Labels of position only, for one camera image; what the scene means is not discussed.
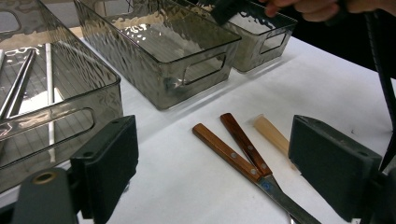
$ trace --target black plastic bracket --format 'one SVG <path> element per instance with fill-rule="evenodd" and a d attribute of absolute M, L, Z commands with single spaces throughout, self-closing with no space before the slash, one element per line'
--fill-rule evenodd
<path fill-rule="evenodd" d="M 134 116 L 115 119 L 70 158 L 71 168 L 50 168 L 21 183 L 18 200 L 1 210 L 4 223 L 77 223 L 76 213 L 106 223 L 136 173 Z"/>
<path fill-rule="evenodd" d="M 382 157 L 369 148 L 320 120 L 294 116 L 289 157 L 344 220 L 396 221 L 391 215 L 396 213 L 396 194 L 389 190 L 396 187 L 395 177 L 379 171 Z M 387 217 L 379 213 L 379 205 Z"/>

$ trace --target white tabletop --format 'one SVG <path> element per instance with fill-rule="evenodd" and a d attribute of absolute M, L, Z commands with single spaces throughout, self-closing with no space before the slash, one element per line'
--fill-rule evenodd
<path fill-rule="evenodd" d="M 109 223 L 289 223 L 286 213 L 191 132 L 202 122 L 237 152 L 219 120 L 230 112 L 283 189 L 322 223 L 345 223 L 252 126 L 264 114 L 290 139 L 294 115 L 322 120 L 384 155 L 391 123 L 376 72 L 291 38 L 276 63 L 230 78 L 165 111 L 121 82 L 135 115 L 137 173 Z"/>

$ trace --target brown wooden handle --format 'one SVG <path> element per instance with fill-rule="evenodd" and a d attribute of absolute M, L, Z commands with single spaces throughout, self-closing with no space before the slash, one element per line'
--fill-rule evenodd
<path fill-rule="evenodd" d="M 272 145 L 274 145 L 289 161 L 289 141 L 285 136 L 271 123 L 264 115 L 259 115 L 255 118 L 253 126 L 256 130 L 264 136 Z M 291 161 L 290 167 L 293 170 L 297 168 Z"/>
<path fill-rule="evenodd" d="M 227 144 L 221 141 L 221 139 L 219 139 L 215 134 L 210 132 L 210 130 L 208 130 L 204 124 L 199 123 L 195 125 L 192 128 L 192 132 L 239 173 L 244 175 L 253 183 L 258 182 L 259 178 L 262 176 L 262 173 L 255 169 L 253 165 L 242 158 L 232 148 L 227 146 Z"/>
<path fill-rule="evenodd" d="M 264 176 L 271 175 L 272 171 L 262 159 L 262 156 L 253 146 L 248 139 L 248 136 L 244 133 L 238 122 L 235 120 L 232 114 L 227 113 L 220 116 L 221 122 L 227 128 L 235 142 L 242 148 L 244 153 L 250 159 L 250 161 L 256 166 L 258 170 L 262 172 Z"/>

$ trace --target transparent storage container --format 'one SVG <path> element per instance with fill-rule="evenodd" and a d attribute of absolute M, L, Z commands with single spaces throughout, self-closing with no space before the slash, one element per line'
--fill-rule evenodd
<path fill-rule="evenodd" d="M 196 5 L 186 0 L 174 1 L 215 22 L 210 11 L 218 0 L 200 0 Z M 222 26 L 242 37 L 233 67 L 245 73 L 280 57 L 296 24 L 297 20 L 280 13 L 269 18 L 263 6 L 247 0 L 246 7 Z"/>
<path fill-rule="evenodd" d="M 230 75 L 240 36 L 171 0 L 75 0 L 84 39 L 159 110 Z"/>
<path fill-rule="evenodd" d="M 42 3 L 0 0 L 0 8 L 4 22 L 0 27 L 9 28 L 0 31 L 0 50 L 5 53 L 0 67 L 0 104 L 29 52 L 35 54 L 31 69 L 26 70 L 23 95 L 15 98 L 22 100 L 20 107 L 14 107 L 19 110 L 0 119 L 3 192 L 32 173 L 67 161 L 106 124 L 122 117 L 122 106 L 120 77 Z M 48 54 L 46 43 L 50 44 Z M 48 64 L 53 88 L 47 84 Z M 48 100 L 51 90 L 53 102 Z"/>

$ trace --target finger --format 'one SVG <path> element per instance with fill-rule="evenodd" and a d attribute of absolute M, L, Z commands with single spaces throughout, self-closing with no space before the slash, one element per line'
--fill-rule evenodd
<path fill-rule="evenodd" d="M 303 18 L 306 21 L 327 21 L 331 17 L 337 14 L 340 7 L 337 4 L 331 4 L 328 7 L 325 7 L 319 11 L 312 12 L 312 13 L 304 13 Z"/>
<path fill-rule="evenodd" d="M 265 15 L 267 15 L 267 17 L 274 17 L 278 11 L 279 7 L 274 5 L 272 2 L 268 2 L 265 6 Z"/>
<path fill-rule="evenodd" d="M 304 0 L 294 4 L 294 8 L 301 13 L 312 13 L 328 7 L 335 2 L 337 0 Z"/>
<path fill-rule="evenodd" d="M 346 3 L 346 7 L 349 12 L 352 13 L 360 13 L 363 11 L 373 11 L 378 8 L 379 1 L 377 0 L 372 0 L 372 1 L 366 1 L 366 0 L 349 0 Z"/>
<path fill-rule="evenodd" d="M 288 7 L 299 1 L 301 0 L 271 0 L 271 3 L 273 3 L 277 7 Z"/>
<path fill-rule="evenodd" d="M 378 8 L 381 8 L 396 17 L 396 1 L 377 0 L 376 2 Z"/>

